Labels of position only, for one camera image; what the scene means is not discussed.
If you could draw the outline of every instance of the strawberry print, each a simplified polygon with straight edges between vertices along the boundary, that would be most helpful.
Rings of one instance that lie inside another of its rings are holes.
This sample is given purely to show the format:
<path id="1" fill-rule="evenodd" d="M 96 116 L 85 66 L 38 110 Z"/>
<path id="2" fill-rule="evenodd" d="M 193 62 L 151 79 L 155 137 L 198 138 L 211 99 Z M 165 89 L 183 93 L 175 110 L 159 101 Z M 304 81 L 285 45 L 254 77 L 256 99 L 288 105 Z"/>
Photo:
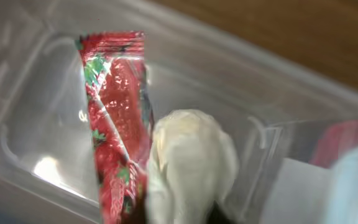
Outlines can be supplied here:
<path id="1" fill-rule="evenodd" d="M 76 46 L 84 65 L 103 222 L 145 223 L 145 167 L 153 117 L 144 34 L 93 34 L 81 37 Z"/>

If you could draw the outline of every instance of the candy packet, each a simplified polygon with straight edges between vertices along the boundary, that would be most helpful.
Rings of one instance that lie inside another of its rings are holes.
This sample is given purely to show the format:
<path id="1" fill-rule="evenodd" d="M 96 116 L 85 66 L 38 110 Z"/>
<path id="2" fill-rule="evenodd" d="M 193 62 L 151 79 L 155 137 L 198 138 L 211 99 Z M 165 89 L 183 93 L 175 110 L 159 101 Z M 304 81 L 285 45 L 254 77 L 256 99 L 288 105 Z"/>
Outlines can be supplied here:
<path id="1" fill-rule="evenodd" d="M 144 33 L 80 37 L 99 202 L 105 224 L 144 223 L 153 116 L 146 92 Z"/>

